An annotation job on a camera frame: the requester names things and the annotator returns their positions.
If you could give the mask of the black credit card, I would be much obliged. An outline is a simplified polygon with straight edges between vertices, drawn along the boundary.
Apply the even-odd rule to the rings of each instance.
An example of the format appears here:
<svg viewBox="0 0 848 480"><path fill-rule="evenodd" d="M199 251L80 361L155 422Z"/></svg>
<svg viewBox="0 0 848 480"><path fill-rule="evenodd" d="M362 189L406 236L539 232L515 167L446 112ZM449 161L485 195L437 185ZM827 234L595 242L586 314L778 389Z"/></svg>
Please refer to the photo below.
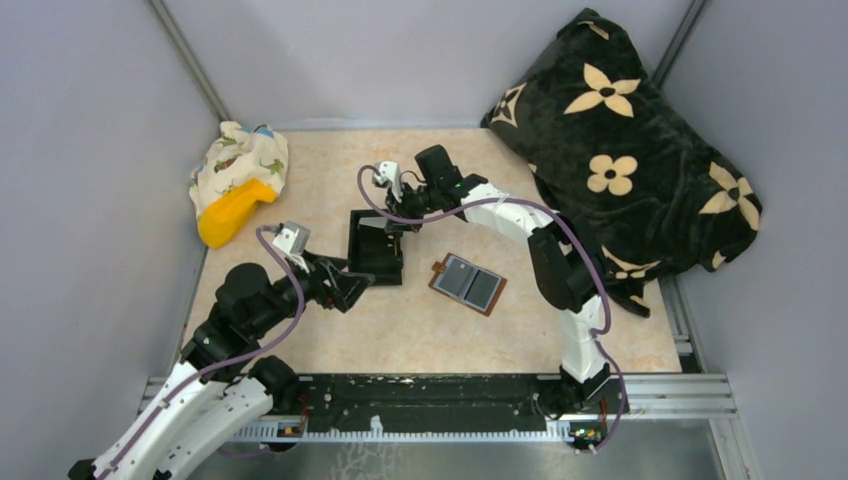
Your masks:
<svg viewBox="0 0 848 480"><path fill-rule="evenodd" d="M371 228L379 231L384 231L387 225L387 220L380 217L363 217L358 221L359 228Z"/></svg>

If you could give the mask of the brown leather card holder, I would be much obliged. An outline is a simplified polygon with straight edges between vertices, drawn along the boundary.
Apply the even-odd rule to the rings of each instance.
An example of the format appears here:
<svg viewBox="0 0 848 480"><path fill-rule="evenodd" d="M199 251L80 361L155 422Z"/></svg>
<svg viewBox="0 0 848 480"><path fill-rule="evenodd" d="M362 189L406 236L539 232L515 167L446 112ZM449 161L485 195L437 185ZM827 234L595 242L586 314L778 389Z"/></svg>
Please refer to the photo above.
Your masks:
<svg viewBox="0 0 848 480"><path fill-rule="evenodd" d="M449 265L453 259L459 259L474 269L473 275L469 278L464 291L459 297L447 294L438 286L446 266ZM428 284L430 289L439 292L452 301L455 301L456 303L485 317L489 317L492 314L506 285L508 284L508 280L505 277L482 268L453 253L448 253L443 260L436 261L432 265L431 270L433 271L433 277Z"/></svg>

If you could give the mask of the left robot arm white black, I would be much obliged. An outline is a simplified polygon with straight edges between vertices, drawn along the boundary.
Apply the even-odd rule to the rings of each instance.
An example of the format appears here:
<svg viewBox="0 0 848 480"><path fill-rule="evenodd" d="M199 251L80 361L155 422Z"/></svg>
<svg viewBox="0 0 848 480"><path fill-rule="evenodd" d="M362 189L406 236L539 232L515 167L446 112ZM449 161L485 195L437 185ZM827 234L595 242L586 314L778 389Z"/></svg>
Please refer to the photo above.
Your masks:
<svg viewBox="0 0 848 480"><path fill-rule="evenodd" d="M274 409L298 407L299 377L260 347L308 302L347 312L374 283L347 262L307 254L272 282L264 267L233 267L209 316L183 348L163 386L106 452L77 461L71 479L186 479L245 425Z"/></svg>

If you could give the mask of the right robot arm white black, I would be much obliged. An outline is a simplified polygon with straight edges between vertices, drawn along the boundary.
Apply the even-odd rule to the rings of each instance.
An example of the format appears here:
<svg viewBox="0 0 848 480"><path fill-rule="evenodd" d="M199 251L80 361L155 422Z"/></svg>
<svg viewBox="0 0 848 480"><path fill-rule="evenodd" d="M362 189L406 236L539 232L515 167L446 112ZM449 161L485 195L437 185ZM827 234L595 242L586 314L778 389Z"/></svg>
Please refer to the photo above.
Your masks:
<svg viewBox="0 0 848 480"><path fill-rule="evenodd" d="M612 314L605 257L591 228L577 217L511 196L483 176L463 175L441 145L421 151L415 161L423 176L417 187L403 180L395 162L373 167L373 184L386 191L383 217L418 227L455 216L526 245L537 289L560 313L565 388L577 402L596 396L611 375L599 338L609 332Z"/></svg>

